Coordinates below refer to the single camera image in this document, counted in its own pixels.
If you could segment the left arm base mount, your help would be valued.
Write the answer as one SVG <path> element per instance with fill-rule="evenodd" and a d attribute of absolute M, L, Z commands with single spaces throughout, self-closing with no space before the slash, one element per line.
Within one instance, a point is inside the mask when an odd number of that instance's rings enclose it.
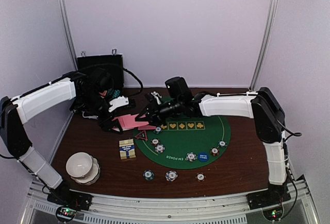
<path fill-rule="evenodd" d="M 88 211 L 92 203 L 92 198 L 93 196 L 87 193 L 70 191 L 67 200 L 63 201 L 61 198 L 56 197 L 54 194 L 50 193 L 47 196 L 47 201 L 58 205 L 68 206 L 78 211 Z"/>

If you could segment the red backed card deck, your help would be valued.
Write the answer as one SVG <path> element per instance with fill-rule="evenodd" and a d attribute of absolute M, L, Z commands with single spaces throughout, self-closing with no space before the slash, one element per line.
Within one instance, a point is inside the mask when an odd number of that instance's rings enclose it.
<path fill-rule="evenodd" d="M 123 115 L 113 119 L 113 121 L 118 120 L 119 124 L 122 127 L 123 131 L 131 130 L 137 127 L 137 123 L 135 122 L 135 117 L 133 115 Z"/>

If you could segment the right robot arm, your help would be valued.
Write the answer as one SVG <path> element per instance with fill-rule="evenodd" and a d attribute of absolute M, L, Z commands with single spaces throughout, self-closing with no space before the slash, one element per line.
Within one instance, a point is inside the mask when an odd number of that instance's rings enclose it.
<path fill-rule="evenodd" d="M 171 100 L 159 102 L 147 94 L 148 105 L 135 118 L 152 126 L 165 124 L 166 119 L 184 114 L 198 116 L 240 116 L 254 120 L 258 138 L 262 141 L 269 168 L 268 190 L 264 199 L 269 204 L 277 203 L 286 191 L 285 114 L 268 88 L 241 94 L 213 94 L 200 92 L 193 95 L 188 87 L 167 85 Z"/>

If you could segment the blue white poker chip stack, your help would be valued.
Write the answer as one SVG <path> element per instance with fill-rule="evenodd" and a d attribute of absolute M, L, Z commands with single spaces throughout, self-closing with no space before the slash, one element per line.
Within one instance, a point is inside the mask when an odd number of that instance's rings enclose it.
<path fill-rule="evenodd" d="M 173 182 L 174 180 L 177 179 L 177 177 L 178 177 L 178 173 L 174 170 L 170 170 L 165 174 L 165 178 L 169 182 Z"/>

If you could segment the red card being dealt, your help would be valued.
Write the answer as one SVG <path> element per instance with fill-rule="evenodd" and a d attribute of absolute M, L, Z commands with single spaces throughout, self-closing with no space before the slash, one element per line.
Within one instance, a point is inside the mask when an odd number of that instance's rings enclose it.
<path fill-rule="evenodd" d="M 138 128 L 142 126 L 149 125 L 148 121 L 136 121 L 137 114 L 131 116 L 130 127 L 131 128 Z"/>

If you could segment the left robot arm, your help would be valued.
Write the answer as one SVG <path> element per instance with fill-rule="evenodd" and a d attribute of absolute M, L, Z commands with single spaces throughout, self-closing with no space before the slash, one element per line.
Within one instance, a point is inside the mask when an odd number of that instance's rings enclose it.
<path fill-rule="evenodd" d="M 31 90 L 21 96 L 1 99 L 1 138 L 11 159 L 18 160 L 48 187 L 62 205 L 70 205 L 74 194 L 66 180 L 33 147 L 24 129 L 24 124 L 53 106 L 76 99 L 82 108 L 97 116 L 98 124 L 104 131 L 118 126 L 113 112 L 128 104 L 128 98 L 119 96 L 108 100 L 101 95 L 109 89 L 111 76 L 106 70 L 97 68 L 92 74 L 69 72 L 62 77 Z"/>

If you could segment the green poker chip stack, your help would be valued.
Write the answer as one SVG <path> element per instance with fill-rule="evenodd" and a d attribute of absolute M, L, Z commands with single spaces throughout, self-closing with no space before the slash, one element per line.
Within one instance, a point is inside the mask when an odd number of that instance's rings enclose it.
<path fill-rule="evenodd" d="M 155 175 L 151 170 L 145 170 L 143 172 L 143 177 L 144 177 L 145 180 L 151 181 L 155 178 Z"/>

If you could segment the orange chips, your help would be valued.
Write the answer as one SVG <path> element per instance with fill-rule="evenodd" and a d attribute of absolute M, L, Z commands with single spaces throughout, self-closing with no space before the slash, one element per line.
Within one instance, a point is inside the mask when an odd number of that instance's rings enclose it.
<path fill-rule="evenodd" d="M 210 154 L 213 156 L 213 157 L 216 157 L 218 156 L 220 153 L 219 149 L 217 147 L 212 147 L 211 150 L 210 150 Z"/>
<path fill-rule="evenodd" d="M 153 146 L 157 146 L 157 145 L 160 144 L 160 140 L 159 140 L 159 139 L 152 139 L 152 140 L 151 140 L 151 144 L 152 144 Z"/>

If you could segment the blue small blind button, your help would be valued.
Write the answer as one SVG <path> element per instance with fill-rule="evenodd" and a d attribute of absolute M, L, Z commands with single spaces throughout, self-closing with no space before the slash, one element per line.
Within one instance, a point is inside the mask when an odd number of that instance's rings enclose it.
<path fill-rule="evenodd" d="M 197 158 L 201 162 L 207 162 L 209 160 L 209 154 L 206 152 L 201 152 L 198 154 Z"/>

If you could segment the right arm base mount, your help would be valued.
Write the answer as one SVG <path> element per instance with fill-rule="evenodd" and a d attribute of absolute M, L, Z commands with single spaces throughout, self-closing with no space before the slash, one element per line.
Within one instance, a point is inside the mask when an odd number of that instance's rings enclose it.
<path fill-rule="evenodd" d="M 279 193 L 269 189 L 247 194 L 247 202 L 250 210 L 266 208 L 272 205 L 281 204 L 291 199 L 289 193 Z"/>

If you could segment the blue white chips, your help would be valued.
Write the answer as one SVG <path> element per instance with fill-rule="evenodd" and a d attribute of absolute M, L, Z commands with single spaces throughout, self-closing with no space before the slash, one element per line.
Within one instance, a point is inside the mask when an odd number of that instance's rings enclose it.
<path fill-rule="evenodd" d="M 165 150 L 166 150 L 166 148 L 163 144 L 159 144 L 155 147 L 156 153 L 163 153 Z"/>
<path fill-rule="evenodd" d="M 196 154 L 193 152 L 189 152 L 186 154 L 186 160 L 189 162 L 193 162 L 196 160 Z"/>

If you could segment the green chips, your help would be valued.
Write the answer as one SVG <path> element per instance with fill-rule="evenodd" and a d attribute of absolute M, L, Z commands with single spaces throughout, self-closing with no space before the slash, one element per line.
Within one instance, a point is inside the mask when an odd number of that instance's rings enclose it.
<path fill-rule="evenodd" d="M 219 142 L 218 142 L 218 146 L 219 146 L 220 148 L 224 148 L 224 147 L 227 147 L 227 143 L 226 143 L 225 141 L 219 141 Z"/>
<path fill-rule="evenodd" d="M 154 133 L 159 134 L 161 131 L 162 131 L 161 127 L 156 127 L 155 130 L 154 130 Z"/>

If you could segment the triangular all-in button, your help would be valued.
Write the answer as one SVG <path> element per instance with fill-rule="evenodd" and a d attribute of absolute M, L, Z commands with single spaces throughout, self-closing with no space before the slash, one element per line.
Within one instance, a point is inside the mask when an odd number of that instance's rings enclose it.
<path fill-rule="evenodd" d="M 135 139 L 141 140 L 141 141 L 147 141 L 148 140 L 147 132 L 145 130 L 142 130 L 137 135 L 135 135 Z"/>

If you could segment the orange black poker chip stack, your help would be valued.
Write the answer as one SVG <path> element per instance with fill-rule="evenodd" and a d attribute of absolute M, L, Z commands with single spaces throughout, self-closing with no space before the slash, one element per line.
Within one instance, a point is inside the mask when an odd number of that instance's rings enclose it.
<path fill-rule="evenodd" d="M 197 173 L 195 178 L 198 182 L 203 182 L 206 179 L 206 176 L 204 173 Z"/>

